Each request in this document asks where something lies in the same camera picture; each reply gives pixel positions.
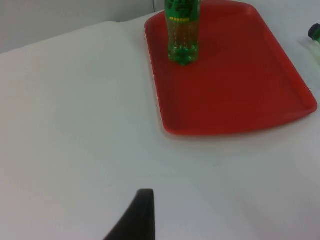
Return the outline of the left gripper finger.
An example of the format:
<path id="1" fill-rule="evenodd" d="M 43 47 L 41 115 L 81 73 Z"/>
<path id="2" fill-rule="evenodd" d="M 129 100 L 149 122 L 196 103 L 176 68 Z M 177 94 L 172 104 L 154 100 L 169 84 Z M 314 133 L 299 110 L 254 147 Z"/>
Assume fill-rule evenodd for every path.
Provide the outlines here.
<path id="1" fill-rule="evenodd" d="M 105 240 L 155 240 L 155 195 L 152 189 L 140 189 Z"/>

